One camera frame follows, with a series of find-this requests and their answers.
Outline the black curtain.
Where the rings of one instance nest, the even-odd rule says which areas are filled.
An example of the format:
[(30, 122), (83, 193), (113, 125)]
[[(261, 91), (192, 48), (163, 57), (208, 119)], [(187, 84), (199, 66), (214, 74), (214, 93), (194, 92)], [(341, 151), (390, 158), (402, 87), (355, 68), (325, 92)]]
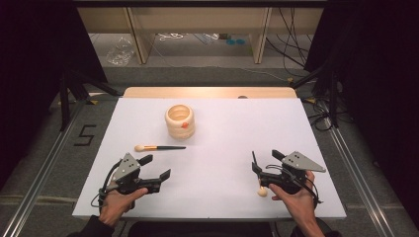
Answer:
[(359, 34), (346, 38), (350, 57), (339, 79), (349, 113), (375, 160), (419, 229), (419, 0), (328, 0), (307, 71), (331, 52), (351, 15)]
[(26, 155), (66, 76), (107, 80), (73, 0), (0, 0), (0, 189)]

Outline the small makeup brush black handle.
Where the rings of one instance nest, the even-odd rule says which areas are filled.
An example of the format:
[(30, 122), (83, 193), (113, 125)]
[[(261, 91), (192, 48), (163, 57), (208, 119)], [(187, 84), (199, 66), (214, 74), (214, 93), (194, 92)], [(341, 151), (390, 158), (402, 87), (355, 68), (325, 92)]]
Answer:
[[(257, 163), (255, 153), (252, 153), (252, 157), (253, 157), (253, 162)], [(267, 196), (268, 192), (267, 192), (265, 187), (259, 186), (259, 190), (258, 190), (257, 194), (260, 197), (265, 198)]]

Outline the aluminium rail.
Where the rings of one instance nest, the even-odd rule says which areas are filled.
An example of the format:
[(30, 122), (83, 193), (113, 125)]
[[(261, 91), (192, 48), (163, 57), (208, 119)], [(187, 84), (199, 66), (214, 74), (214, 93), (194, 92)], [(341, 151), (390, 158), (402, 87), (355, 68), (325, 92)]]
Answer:
[(58, 132), (28, 190), (16, 199), (16, 211), (0, 237), (19, 237), (84, 105), (84, 101), (74, 103), (68, 124)]
[(390, 227), (388, 219), (382, 208), (379, 206), (372, 189), (368, 185), (360, 167), (358, 166), (353, 154), (351, 153), (341, 131), (332, 123), (332, 118), (325, 122), (330, 126), (331, 137), (340, 153), (340, 156), (347, 168), (356, 190), (366, 208), (380, 237), (394, 237), (394, 232)]

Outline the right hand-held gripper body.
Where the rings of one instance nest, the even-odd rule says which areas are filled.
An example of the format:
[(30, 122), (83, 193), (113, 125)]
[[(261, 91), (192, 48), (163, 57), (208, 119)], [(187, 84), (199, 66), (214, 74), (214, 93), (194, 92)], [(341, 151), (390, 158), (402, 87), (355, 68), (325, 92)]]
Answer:
[(262, 187), (269, 187), (270, 184), (275, 184), (288, 194), (294, 195), (305, 185), (305, 174), (307, 171), (326, 172), (324, 167), (297, 151), (285, 155), (285, 158), (280, 162), (281, 165), (267, 166), (267, 169), (279, 169), (279, 174), (271, 174), (262, 171), (260, 175), (260, 185)]

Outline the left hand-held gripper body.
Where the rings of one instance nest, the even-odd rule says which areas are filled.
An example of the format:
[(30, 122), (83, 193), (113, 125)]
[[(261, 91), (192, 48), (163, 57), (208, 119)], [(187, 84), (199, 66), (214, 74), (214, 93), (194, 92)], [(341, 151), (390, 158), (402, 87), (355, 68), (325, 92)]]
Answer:
[(147, 188), (149, 194), (159, 193), (162, 181), (159, 178), (144, 180), (139, 177), (141, 167), (130, 153), (118, 163), (113, 180), (106, 186), (106, 192), (117, 191), (128, 195), (141, 188)]

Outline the large makeup brush black handle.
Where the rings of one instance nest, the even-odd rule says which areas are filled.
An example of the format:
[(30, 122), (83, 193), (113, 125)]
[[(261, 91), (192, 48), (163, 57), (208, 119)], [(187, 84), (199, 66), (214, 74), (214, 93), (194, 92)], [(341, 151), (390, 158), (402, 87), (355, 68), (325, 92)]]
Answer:
[(136, 145), (134, 151), (157, 151), (157, 150), (182, 150), (186, 149), (186, 146), (171, 146), (171, 145)]

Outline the light wooden desk frame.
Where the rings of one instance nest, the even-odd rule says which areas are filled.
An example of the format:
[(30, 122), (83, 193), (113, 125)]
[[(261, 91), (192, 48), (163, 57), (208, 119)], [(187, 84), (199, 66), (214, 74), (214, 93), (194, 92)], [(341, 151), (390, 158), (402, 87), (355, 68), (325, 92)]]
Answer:
[(320, 9), (288, 7), (80, 7), (78, 13), (89, 33), (131, 35), (141, 64), (161, 33), (245, 34), (259, 64), (268, 34), (284, 35), (295, 27), (299, 35), (313, 35), (322, 15)]

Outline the person's left hand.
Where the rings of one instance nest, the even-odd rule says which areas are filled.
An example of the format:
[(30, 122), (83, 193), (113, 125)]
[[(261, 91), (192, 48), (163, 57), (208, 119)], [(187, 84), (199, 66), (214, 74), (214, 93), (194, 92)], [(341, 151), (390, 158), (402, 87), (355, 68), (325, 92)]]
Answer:
[(122, 215), (131, 209), (131, 205), (147, 193), (147, 188), (141, 188), (128, 195), (122, 195), (117, 191), (109, 192), (100, 211), (99, 220), (110, 227), (115, 227)]

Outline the white foam board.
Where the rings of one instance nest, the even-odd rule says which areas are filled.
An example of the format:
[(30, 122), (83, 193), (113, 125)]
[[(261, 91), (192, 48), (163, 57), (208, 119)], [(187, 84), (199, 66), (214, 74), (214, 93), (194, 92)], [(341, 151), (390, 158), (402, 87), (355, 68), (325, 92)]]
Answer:
[(284, 204), (259, 197), (252, 153), (259, 166), (276, 165), (272, 150), (298, 151), (319, 165), (325, 163), (298, 99), (187, 99), (196, 130), (186, 140), (172, 138), (165, 113), (174, 99), (121, 98), (87, 177), (73, 214), (97, 213), (94, 196), (127, 153), (139, 158), (136, 145), (186, 146), (157, 150), (142, 167), (140, 178), (155, 179), (171, 170), (157, 194), (142, 197), (129, 218), (166, 220), (271, 220), (288, 217)]

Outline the cream ribbed brush holder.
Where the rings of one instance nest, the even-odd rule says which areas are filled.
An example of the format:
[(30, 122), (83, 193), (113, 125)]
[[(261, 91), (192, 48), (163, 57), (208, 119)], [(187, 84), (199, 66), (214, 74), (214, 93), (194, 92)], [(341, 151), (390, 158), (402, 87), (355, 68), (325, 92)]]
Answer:
[(165, 121), (169, 135), (188, 139), (196, 130), (194, 111), (187, 105), (174, 105), (166, 111)]

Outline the black metal stand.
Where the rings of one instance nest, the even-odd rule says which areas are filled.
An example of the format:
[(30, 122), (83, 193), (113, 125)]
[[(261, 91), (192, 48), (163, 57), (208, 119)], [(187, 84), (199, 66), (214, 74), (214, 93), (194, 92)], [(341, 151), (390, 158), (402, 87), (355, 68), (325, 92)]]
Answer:
[(85, 84), (90, 84), (105, 93), (112, 96), (121, 96), (122, 93), (111, 88), (104, 83), (95, 80), (83, 73), (65, 69), (60, 78), (59, 84), (59, 98), (61, 108), (61, 131), (64, 131), (70, 123), (70, 109), (68, 93), (71, 93), (77, 101), (86, 101), (89, 98), (89, 94), (84, 87)]
[(338, 126), (337, 122), (337, 82), (338, 82), (338, 69), (329, 62), (325, 62), (319, 68), (310, 72), (296, 83), (292, 83), (291, 87), (297, 89), (300, 86), (315, 79), (316, 82), (312, 88), (312, 93), (316, 96), (327, 95), (329, 99), (328, 115), (331, 124), (334, 127)]

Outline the person's right hand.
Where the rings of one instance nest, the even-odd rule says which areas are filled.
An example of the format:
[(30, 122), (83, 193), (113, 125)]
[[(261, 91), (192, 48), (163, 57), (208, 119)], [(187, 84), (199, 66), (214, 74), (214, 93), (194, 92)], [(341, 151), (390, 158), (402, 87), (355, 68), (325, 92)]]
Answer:
[(272, 200), (281, 200), (286, 205), (287, 210), (295, 222), (315, 219), (314, 201), (310, 193), (313, 188), (314, 175), (311, 171), (307, 171), (306, 176), (306, 185), (309, 187), (309, 190), (301, 189), (294, 195), (288, 194), (275, 184), (269, 186), (269, 189), (275, 194)]

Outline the clear plastic bag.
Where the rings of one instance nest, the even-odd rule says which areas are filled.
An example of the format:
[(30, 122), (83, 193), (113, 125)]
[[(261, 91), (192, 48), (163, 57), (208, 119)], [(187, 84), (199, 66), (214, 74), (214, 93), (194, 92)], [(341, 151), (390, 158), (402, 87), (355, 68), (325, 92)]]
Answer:
[(132, 43), (121, 37), (118, 41), (108, 50), (106, 59), (109, 63), (116, 66), (127, 66), (134, 55), (134, 48)]

